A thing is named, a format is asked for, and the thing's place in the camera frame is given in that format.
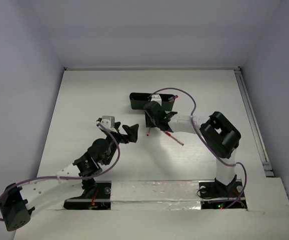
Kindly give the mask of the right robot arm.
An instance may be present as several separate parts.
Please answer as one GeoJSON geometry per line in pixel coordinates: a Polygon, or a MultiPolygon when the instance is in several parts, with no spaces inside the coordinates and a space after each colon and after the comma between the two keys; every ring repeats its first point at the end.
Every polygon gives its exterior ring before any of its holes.
{"type": "Polygon", "coordinates": [[[241,134],[221,112],[215,111],[208,119],[173,111],[167,113],[156,101],[147,103],[144,111],[154,126],[164,132],[197,134],[216,157],[215,192],[226,196],[233,190],[237,179],[235,155],[241,134]]]}

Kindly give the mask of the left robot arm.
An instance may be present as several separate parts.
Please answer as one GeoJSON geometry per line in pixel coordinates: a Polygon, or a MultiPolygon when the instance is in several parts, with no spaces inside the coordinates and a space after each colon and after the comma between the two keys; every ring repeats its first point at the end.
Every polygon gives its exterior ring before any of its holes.
{"type": "Polygon", "coordinates": [[[40,211],[70,198],[92,198],[95,178],[112,169],[120,158],[120,144],[136,143],[139,125],[121,125],[107,116],[96,122],[105,138],[96,139],[73,163],[53,175],[34,177],[8,185],[0,195],[0,221],[8,232],[26,225],[40,211]]]}

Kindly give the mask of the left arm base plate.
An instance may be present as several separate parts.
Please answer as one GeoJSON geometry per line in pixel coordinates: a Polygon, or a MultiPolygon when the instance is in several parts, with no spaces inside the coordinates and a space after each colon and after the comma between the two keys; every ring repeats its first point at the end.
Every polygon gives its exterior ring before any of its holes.
{"type": "Polygon", "coordinates": [[[66,210],[110,210],[112,183],[98,182],[97,188],[90,198],[73,197],[64,201],[66,210]]]}

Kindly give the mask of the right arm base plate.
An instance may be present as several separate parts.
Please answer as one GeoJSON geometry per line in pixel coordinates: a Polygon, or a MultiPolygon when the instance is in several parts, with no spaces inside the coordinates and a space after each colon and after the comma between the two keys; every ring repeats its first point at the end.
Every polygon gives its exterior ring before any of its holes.
{"type": "Polygon", "coordinates": [[[196,195],[200,198],[202,210],[247,209],[243,184],[236,180],[228,188],[215,181],[202,181],[196,195]]]}

